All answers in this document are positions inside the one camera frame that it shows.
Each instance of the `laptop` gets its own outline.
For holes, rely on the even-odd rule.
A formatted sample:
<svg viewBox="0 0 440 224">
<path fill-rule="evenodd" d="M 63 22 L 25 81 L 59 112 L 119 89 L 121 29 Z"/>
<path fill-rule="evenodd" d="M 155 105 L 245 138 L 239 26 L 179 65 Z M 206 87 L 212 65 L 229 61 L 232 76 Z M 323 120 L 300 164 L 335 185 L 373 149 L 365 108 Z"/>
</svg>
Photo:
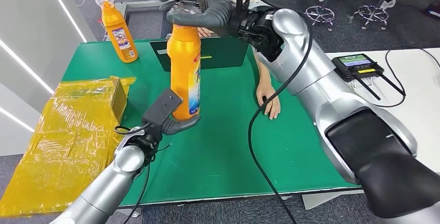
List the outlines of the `laptop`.
<svg viewBox="0 0 440 224">
<path fill-rule="evenodd" d="M 219 67 L 239 67 L 243 65 L 248 44 L 233 37 L 203 37 L 201 40 L 201 69 Z M 170 57 L 167 55 L 167 40 L 150 42 L 163 70 L 171 70 Z"/>
</svg>

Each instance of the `controller screen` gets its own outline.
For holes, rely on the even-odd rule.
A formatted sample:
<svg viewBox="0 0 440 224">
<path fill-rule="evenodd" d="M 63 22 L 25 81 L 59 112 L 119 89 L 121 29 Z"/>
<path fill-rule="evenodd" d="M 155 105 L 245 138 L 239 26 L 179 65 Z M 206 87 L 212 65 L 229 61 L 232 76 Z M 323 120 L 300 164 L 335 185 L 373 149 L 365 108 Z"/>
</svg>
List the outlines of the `controller screen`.
<svg viewBox="0 0 440 224">
<path fill-rule="evenodd" d="M 371 63 L 365 56 L 361 54 L 349 55 L 347 57 L 339 57 L 339 60 L 346 66 L 358 66 Z"/>
</svg>

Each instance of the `green work surface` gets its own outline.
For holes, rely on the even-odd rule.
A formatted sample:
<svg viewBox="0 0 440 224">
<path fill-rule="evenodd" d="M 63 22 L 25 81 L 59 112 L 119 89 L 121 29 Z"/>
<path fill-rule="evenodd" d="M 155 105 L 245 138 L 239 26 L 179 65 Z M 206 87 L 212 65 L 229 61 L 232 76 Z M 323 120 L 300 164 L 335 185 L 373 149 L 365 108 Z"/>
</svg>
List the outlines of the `green work surface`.
<svg viewBox="0 0 440 224">
<path fill-rule="evenodd" d="M 139 58 L 122 63 L 108 42 L 81 44 L 63 81 L 136 77 L 130 87 L 122 125 L 141 124 L 141 116 L 170 85 L 147 40 L 136 41 Z M 173 136 L 164 136 L 151 163 L 141 204 L 185 202 L 272 193 L 254 164 L 248 147 L 249 120 L 257 109 L 257 70 L 249 49 L 241 67 L 201 71 L 200 122 Z M 355 187 L 345 182 L 322 151 L 311 120 L 298 99 L 280 94 L 275 120 L 260 115 L 253 126 L 253 146 L 267 175 L 280 192 Z M 145 178 L 140 175 L 122 202 L 134 205 Z"/>
</svg>

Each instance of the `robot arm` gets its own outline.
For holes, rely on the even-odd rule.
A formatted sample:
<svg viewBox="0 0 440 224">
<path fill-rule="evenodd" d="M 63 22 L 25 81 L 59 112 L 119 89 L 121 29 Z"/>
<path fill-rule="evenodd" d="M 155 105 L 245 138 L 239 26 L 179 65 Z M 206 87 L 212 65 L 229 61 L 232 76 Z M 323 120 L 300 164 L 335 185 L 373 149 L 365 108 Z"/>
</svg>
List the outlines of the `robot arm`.
<svg viewBox="0 0 440 224">
<path fill-rule="evenodd" d="M 172 135 L 195 126 L 196 115 L 184 122 L 168 116 L 182 100 L 166 89 L 142 117 L 142 127 L 135 127 L 122 139 L 115 150 L 113 162 L 81 193 L 81 195 L 50 224 L 100 224 L 116 211 L 136 177 L 150 162 L 162 140 L 162 134 Z"/>
<path fill-rule="evenodd" d="M 190 1 L 204 12 L 218 12 L 216 0 Z M 161 10 L 187 2 L 175 0 Z M 297 70 L 312 42 L 307 61 L 286 88 L 307 111 L 334 167 L 346 181 L 363 187 L 369 208 L 382 223 L 440 223 L 440 176 L 415 159 L 417 142 L 408 129 L 348 87 L 310 39 L 298 13 L 262 3 L 252 6 L 249 0 L 237 2 L 235 8 L 221 13 L 229 16 L 227 24 L 218 25 L 209 18 L 204 21 L 210 24 L 192 24 L 191 19 L 197 16 L 185 14 L 167 15 L 167 19 L 220 28 L 220 35 L 226 30 L 228 35 L 250 43 L 281 83 Z"/>
</svg>

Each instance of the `box wrapped in plastic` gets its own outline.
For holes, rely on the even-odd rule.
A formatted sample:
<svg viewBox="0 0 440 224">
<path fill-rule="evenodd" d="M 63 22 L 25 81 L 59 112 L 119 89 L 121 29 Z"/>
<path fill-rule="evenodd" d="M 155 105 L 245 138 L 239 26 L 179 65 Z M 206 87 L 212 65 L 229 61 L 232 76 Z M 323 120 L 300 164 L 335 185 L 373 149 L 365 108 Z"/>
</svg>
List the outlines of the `box wrapped in plastic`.
<svg viewBox="0 0 440 224">
<path fill-rule="evenodd" d="M 59 212 L 111 163 L 134 78 L 62 82 L 0 201 L 0 216 Z"/>
</svg>

